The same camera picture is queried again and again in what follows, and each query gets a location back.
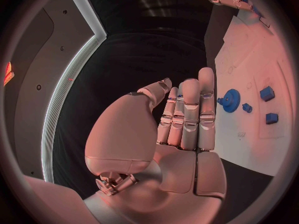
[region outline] small blue part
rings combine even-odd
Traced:
[[[268,113],[266,114],[266,124],[272,124],[278,122],[278,114],[277,113]]]
[[[243,105],[242,105],[242,108],[243,108],[243,110],[246,111],[247,113],[251,113],[251,111],[252,111],[252,107],[251,107],[249,104],[247,104],[247,103],[243,104]]]
[[[260,95],[261,95],[261,98],[266,102],[269,100],[272,100],[275,97],[274,91],[270,86],[261,90]]]
[[[240,93],[235,89],[230,89],[223,98],[218,98],[217,102],[223,106],[226,112],[232,113],[239,107],[240,100]]]

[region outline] blue gear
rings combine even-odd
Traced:
[[[240,101],[240,93],[235,89],[230,89],[223,98],[217,99],[217,102],[222,105],[223,109],[228,113],[234,112],[239,107]]]

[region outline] gray panel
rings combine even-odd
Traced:
[[[35,56],[49,39],[54,30],[54,24],[48,14],[42,9],[31,22],[22,36],[11,59],[12,71],[15,77],[5,86],[5,121],[9,141],[14,154],[14,114],[20,87],[27,70]]]
[[[41,139],[48,104],[67,65],[93,36],[72,0],[51,0],[44,9],[54,22],[54,31],[24,78],[14,125],[16,154],[21,170],[29,176],[33,172],[37,178],[43,178]],[[36,89],[38,84],[42,87],[40,91]]]

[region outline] red light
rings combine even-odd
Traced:
[[[8,62],[5,72],[4,85],[6,85],[13,77],[14,73],[11,71],[11,63]]]

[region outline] blue cube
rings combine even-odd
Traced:
[[[272,100],[275,97],[274,91],[270,86],[261,90],[260,95],[261,95],[261,98],[266,102],[269,100]]]
[[[277,113],[268,113],[266,114],[266,124],[272,124],[278,122],[278,114]]]

